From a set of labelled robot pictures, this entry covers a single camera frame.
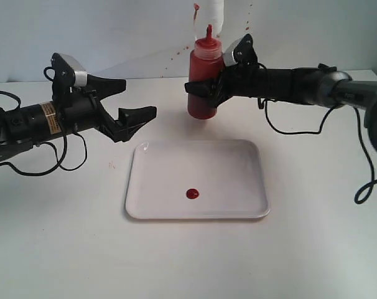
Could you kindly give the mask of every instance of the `ketchup bottle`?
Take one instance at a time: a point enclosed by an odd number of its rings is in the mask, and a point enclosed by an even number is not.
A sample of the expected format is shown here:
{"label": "ketchup bottle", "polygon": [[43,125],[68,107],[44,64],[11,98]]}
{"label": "ketchup bottle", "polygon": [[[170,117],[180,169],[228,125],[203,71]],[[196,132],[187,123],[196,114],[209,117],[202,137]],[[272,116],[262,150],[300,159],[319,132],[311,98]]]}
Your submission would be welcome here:
{"label": "ketchup bottle", "polygon": [[[225,67],[221,56],[221,42],[212,38],[212,25],[207,28],[207,36],[195,41],[194,50],[190,53],[189,81],[202,81],[217,78]],[[216,108],[210,108],[203,98],[188,95],[188,113],[199,120],[214,117]]]}

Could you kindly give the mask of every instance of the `bottle nozzle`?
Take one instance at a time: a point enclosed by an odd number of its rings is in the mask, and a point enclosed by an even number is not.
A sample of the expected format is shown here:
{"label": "bottle nozzle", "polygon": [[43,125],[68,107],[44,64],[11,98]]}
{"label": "bottle nozzle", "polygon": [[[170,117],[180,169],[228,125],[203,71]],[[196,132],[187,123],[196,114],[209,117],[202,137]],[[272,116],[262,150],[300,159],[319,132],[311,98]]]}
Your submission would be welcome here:
{"label": "bottle nozzle", "polygon": [[211,40],[212,39],[212,25],[209,24],[207,27],[207,38],[206,40]]}

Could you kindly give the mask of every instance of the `yellow label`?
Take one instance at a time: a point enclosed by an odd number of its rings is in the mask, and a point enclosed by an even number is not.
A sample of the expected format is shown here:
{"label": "yellow label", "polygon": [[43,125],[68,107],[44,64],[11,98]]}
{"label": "yellow label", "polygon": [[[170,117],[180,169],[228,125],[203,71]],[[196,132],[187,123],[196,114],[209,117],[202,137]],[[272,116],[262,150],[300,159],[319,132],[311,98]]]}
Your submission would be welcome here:
{"label": "yellow label", "polygon": [[56,119],[56,110],[52,102],[39,104],[46,116],[47,124],[49,125],[50,134],[57,134],[61,132],[60,126]]}

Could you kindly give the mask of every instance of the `white tray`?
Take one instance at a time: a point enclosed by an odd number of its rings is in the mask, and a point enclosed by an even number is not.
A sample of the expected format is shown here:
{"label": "white tray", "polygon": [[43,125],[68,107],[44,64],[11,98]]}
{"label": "white tray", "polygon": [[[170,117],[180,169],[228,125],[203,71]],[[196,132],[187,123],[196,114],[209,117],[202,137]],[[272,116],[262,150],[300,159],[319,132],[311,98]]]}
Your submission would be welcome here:
{"label": "white tray", "polygon": [[[188,199],[195,188],[199,197]],[[137,219],[258,219],[269,213],[257,147],[245,140],[139,145],[126,196]]]}

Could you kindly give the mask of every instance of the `white table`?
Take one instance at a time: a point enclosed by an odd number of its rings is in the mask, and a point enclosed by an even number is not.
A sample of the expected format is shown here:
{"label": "white table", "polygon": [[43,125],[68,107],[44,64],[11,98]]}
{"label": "white table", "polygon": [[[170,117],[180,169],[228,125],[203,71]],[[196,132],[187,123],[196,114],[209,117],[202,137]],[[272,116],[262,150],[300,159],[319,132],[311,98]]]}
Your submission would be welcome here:
{"label": "white table", "polygon": [[[377,80],[371,71],[350,72]],[[186,78],[129,80],[118,107],[158,107],[128,143],[83,133],[89,158],[72,173],[24,178],[0,169],[0,298],[377,298],[377,187],[353,109],[333,112],[320,136],[273,132],[255,99],[234,98],[204,123],[186,113]],[[49,83],[4,83],[23,105],[50,99]],[[0,97],[5,108],[12,100]],[[270,104],[284,130],[317,129],[326,109]],[[377,154],[368,142],[377,167]],[[139,222],[123,210],[134,148],[147,140],[247,139],[261,153],[271,213],[259,222]],[[69,138],[66,166],[83,157]],[[43,146],[13,159],[27,171],[54,164]]]}

